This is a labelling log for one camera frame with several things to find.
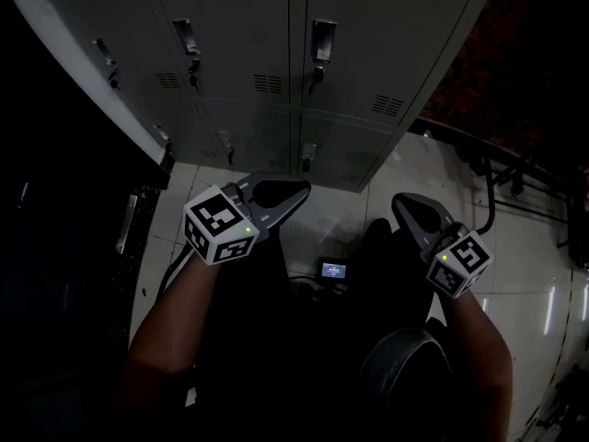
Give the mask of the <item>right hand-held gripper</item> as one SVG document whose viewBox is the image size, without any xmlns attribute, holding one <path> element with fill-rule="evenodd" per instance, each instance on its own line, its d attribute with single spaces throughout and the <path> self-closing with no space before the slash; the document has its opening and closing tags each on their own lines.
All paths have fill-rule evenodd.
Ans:
<svg viewBox="0 0 589 442">
<path fill-rule="evenodd" d="M 454 223 L 439 202 L 417 193 L 402 192 L 393 196 L 391 208 L 398 225 L 412 236 L 419 250 L 444 232 L 427 256 L 429 268 L 425 279 L 437 291 L 458 298 L 488 270 L 492 255 L 482 237 L 476 230 Z"/>
</svg>

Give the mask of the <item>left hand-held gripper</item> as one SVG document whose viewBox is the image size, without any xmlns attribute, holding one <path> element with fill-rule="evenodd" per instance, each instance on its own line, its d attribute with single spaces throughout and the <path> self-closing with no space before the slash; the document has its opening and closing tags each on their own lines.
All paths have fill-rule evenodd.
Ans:
<svg viewBox="0 0 589 442">
<path fill-rule="evenodd" d="M 305 202 L 310 188 L 307 180 L 277 172 L 213 183 L 183 206 L 184 237 L 208 265 L 239 260 Z M 254 197 L 254 192 L 296 193 Z"/>
</svg>

